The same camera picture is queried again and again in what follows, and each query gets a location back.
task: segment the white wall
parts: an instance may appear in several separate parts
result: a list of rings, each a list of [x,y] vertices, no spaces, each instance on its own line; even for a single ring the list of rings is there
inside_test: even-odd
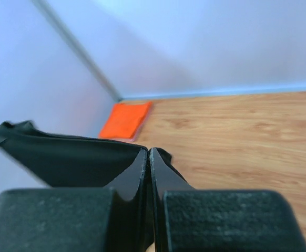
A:
[[[113,104],[31,1],[0,1],[0,123],[98,137]],[[41,186],[0,152],[0,192]]]
[[[306,90],[306,0],[47,0],[125,97]]]

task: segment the wooden floor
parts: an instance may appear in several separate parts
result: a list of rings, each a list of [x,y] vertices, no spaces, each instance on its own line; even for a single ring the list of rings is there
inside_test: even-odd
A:
[[[306,92],[154,100],[136,143],[170,152],[196,188],[282,193],[306,237]]]

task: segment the baseboard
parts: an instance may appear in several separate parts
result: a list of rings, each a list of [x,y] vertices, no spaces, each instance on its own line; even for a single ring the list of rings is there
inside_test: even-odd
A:
[[[233,96],[233,95],[251,95],[260,93],[281,93],[281,92],[303,92],[306,91],[306,82],[292,83],[271,83],[267,85],[257,85],[254,87],[236,87],[236,88],[207,88],[203,90],[194,90],[189,92],[155,92],[148,94],[129,95],[123,100],[142,100],[142,99],[160,99],[160,98],[182,98],[182,97],[203,97],[203,96]]]

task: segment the orange towel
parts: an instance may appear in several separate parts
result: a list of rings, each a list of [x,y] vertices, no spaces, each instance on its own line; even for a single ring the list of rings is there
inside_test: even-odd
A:
[[[99,137],[134,140],[151,106],[152,102],[139,105],[115,104]]]

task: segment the black plastic claw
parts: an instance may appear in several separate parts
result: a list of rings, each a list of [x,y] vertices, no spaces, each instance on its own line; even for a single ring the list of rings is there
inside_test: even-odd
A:
[[[52,187],[94,187],[1,194],[0,252],[143,252],[153,240],[157,252],[306,251],[280,194],[196,190],[163,149],[30,121],[2,123],[0,147]]]

